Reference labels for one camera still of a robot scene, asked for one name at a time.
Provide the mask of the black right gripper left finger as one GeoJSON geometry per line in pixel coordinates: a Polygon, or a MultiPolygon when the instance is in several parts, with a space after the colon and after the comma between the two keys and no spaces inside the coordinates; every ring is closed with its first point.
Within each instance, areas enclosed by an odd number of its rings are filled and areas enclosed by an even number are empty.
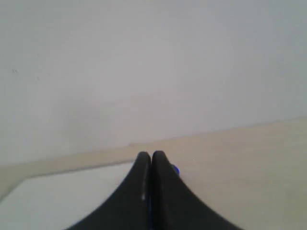
{"type": "Polygon", "coordinates": [[[127,176],[96,210],[70,230],[149,230],[151,158],[140,152],[127,176]]]}

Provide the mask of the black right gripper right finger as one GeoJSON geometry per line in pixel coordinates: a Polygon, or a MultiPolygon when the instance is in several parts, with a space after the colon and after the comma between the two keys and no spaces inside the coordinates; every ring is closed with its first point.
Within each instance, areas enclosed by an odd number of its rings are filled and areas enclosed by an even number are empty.
{"type": "Polygon", "coordinates": [[[151,208],[155,230],[238,230],[181,180],[163,151],[152,156],[151,208]]]}

